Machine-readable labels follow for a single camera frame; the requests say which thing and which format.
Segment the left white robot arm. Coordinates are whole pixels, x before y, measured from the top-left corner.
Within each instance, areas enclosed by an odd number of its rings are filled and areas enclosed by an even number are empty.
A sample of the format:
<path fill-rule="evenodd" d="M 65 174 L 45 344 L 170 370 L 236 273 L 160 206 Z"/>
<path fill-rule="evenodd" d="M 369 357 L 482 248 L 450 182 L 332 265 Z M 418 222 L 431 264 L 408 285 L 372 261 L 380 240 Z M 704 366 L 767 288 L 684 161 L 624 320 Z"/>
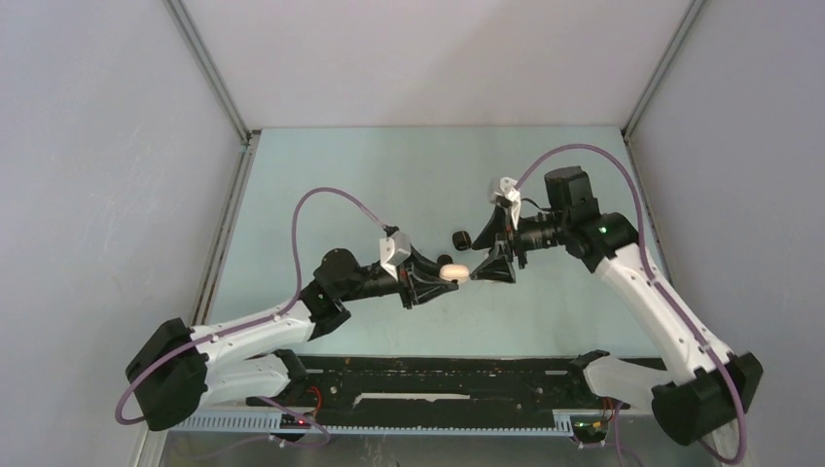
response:
<path fill-rule="evenodd" d="M 336 331 L 351 316 L 345 303 L 396 295 L 410 309 L 457 290 L 469 275 L 463 265 L 440 265 L 417 251 L 399 265 L 361 266 L 339 248 L 281 305 L 215 325 L 169 319 L 126 367 L 137 419 L 162 431 L 226 402 L 266 396 L 296 405 L 307 393 L 307 372 L 290 347 Z"/>

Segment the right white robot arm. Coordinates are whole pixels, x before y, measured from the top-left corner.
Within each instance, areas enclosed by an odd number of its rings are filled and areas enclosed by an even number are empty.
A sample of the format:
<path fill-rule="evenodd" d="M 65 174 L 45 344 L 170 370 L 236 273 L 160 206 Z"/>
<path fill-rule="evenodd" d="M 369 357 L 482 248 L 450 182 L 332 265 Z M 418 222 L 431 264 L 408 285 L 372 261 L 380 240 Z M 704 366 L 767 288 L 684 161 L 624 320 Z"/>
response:
<path fill-rule="evenodd" d="M 628 218 L 601 212 L 581 167 L 552 170 L 544 183 L 549 209 L 523 217 L 518 180 L 491 181 L 493 213 L 471 245 L 486 256 L 471 279 L 513 283 L 528 252 L 561 246 L 625 301 L 664 363 L 654 370 L 603 350 L 580 355 L 565 382 L 569 400 L 589 407 L 606 397 L 647 409 L 681 446 L 746 413 L 763 375 L 759 360 L 752 353 L 734 354 L 697 319 L 654 265 Z"/>

